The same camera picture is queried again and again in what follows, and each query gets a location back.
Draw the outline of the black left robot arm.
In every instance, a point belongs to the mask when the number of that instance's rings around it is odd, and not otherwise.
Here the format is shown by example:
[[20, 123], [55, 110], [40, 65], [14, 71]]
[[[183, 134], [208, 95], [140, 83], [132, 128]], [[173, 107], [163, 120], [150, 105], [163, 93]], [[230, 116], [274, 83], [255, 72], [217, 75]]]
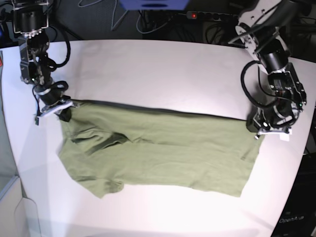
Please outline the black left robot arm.
[[[240, 82], [244, 94], [256, 107], [246, 124], [255, 133], [255, 139], [276, 134], [280, 140], [289, 141], [292, 126], [307, 103], [305, 89], [289, 61], [290, 51], [279, 30], [311, 4], [310, 0], [255, 0], [238, 16], [237, 36], [228, 43], [240, 40], [253, 59], [242, 69]], [[253, 65], [268, 76], [272, 93], [264, 94], [273, 100], [267, 104], [258, 102], [246, 88], [245, 75]]]

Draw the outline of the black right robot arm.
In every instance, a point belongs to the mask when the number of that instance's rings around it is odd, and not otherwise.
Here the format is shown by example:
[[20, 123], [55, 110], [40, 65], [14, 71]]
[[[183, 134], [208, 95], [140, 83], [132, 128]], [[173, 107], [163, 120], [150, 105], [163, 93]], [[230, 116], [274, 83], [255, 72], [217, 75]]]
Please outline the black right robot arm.
[[32, 86], [32, 94], [37, 104], [43, 102], [44, 107], [37, 106], [35, 123], [50, 114], [55, 114], [61, 121], [69, 122], [72, 107], [77, 104], [65, 92], [69, 85], [66, 81], [55, 82], [51, 73], [64, 67], [71, 55], [68, 36], [63, 32], [66, 43], [66, 58], [56, 63], [49, 58], [49, 38], [45, 30], [49, 27], [48, 5], [46, 0], [13, 0], [13, 31], [19, 34], [21, 80]]

